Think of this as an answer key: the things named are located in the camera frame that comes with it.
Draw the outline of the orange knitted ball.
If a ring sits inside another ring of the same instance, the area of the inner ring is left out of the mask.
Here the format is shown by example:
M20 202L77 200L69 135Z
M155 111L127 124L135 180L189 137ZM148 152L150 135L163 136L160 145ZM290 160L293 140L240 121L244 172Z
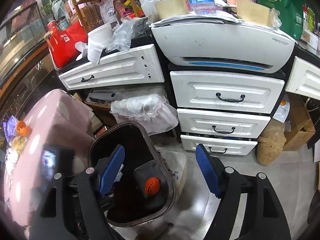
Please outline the orange knitted ball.
M157 177L150 177L145 181L144 192L147 196L154 196L160 191L161 181Z

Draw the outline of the clear plastic wrapped bundle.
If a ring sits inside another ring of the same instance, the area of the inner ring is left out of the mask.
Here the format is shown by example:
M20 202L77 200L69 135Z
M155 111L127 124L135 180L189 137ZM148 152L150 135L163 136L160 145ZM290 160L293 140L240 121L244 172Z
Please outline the clear plastic wrapped bundle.
M178 125L178 115L167 99L158 94L135 96L111 103L110 113L117 123L136 121L148 135L167 132Z

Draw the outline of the white stack drawer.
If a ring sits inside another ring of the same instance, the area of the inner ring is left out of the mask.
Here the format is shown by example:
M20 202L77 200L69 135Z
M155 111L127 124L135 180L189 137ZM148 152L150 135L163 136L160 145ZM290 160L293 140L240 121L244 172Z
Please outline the white stack drawer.
M170 72L178 107L270 114L285 82L257 75Z
M196 109L177 109L185 133L256 139L270 122L269 116Z
M186 151L195 151L198 144L202 144L211 154L248 155L257 146L257 141L220 139L181 135L181 142Z

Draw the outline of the orange peel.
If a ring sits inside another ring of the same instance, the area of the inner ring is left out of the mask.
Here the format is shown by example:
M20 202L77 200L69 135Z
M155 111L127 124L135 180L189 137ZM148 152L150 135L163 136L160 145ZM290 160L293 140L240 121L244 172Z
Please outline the orange peel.
M20 136L29 137L31 135L32 129L24 121L19 120L16 125L16 132Z

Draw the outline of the pink polka dot tablecloth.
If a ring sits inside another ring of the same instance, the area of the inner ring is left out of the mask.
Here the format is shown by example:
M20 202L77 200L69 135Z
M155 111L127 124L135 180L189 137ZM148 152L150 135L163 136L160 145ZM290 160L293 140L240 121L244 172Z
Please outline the pink polka dot tablecloth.
M39 204L32 198L41 185L40 162L45 144L74 149L71 168L75 174L89 166L93 115L90 107L61 89L51 90L33 106L24 119L32 129L31 135L22 154L10 158L4 171L3 221L23 228L31 224Z

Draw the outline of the green gift bag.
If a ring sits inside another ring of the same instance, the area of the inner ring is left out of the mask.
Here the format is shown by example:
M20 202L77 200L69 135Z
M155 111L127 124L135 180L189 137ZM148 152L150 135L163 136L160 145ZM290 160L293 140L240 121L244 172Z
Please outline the green gift bag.
M303 32L304 0L258 0L260 5L279 11L280 29L295 40L301 38Z

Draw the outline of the white upper stack drawer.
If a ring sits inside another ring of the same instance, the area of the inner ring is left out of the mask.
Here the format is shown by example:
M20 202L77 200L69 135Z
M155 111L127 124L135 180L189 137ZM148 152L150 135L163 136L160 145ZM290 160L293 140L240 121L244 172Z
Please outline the white upper stack drawer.
M178 107L270 114L285 82L257 75L170 72Z

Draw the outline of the tan burlap sack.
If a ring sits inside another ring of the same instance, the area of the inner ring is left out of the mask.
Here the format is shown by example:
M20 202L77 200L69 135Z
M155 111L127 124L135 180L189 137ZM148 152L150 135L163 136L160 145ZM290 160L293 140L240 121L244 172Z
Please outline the tan burlap sack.
M286 142L285 125L272 119L258 138L257 161L262 165L273 163L283 150Z

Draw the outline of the white bottom stack drawer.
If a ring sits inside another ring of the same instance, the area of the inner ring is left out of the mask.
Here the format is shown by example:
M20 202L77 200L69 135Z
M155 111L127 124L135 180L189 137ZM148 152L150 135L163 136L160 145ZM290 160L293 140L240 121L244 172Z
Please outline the white bottom stack drawer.
M198 144L202 144L211 154L248 155L257 146L257 141L220 139L181 135L181 142L186 151L195 151Z

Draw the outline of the white printer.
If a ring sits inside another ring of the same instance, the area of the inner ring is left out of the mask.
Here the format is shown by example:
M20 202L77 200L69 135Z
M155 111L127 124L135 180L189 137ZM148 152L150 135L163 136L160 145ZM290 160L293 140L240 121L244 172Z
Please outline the white printer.
M177 66L266 74L280 70L296 44L281 30L216 16L173 17L153 23L151 31L163 54Z

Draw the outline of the purple plastic package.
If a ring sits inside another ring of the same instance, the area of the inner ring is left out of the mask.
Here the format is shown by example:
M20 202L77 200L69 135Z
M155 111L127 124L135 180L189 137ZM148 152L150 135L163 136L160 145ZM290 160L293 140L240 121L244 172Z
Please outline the purple plastic package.
M7 143L11 142L17 135L16 126L18 119L15 116L11 116L8 121L3 122L3 129Z

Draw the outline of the black trash bin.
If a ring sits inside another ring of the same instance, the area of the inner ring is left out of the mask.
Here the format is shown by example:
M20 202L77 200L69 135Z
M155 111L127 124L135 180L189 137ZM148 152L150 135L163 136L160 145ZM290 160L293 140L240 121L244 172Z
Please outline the black trash bin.
M113 185L108 222L128 228L165 215L175 203L177 189L142 125L134 121L122 122L95 139L89 155L91 165L109 157L117 145L124 147L125 159L120 181ZM150 177L161 181L160 191L154 196L144 192L145 181Z

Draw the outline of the beige paper bowl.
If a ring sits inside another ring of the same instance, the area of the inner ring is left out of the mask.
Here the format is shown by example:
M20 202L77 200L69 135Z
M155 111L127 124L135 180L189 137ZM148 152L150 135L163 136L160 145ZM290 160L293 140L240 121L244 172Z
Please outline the beige paper bowl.
M189 14L185 0L160 0L155 7L161 20Z

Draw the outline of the white top left drawer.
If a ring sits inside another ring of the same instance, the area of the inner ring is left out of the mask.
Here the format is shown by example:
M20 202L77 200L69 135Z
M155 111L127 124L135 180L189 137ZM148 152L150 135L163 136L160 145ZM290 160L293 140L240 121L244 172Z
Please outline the white top left drawer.
M104 56L99 64L81 64L59 79L67 90L164 82L154 44Z

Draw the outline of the brown cardboard box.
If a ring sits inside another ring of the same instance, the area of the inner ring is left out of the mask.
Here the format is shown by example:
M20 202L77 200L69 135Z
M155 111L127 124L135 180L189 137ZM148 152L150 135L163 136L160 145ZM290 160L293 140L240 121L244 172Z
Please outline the brown cardboard box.
M290 111L284 132L286 142L283 151L298 151L312 138L316 130L302 98L291 93L288 96Z

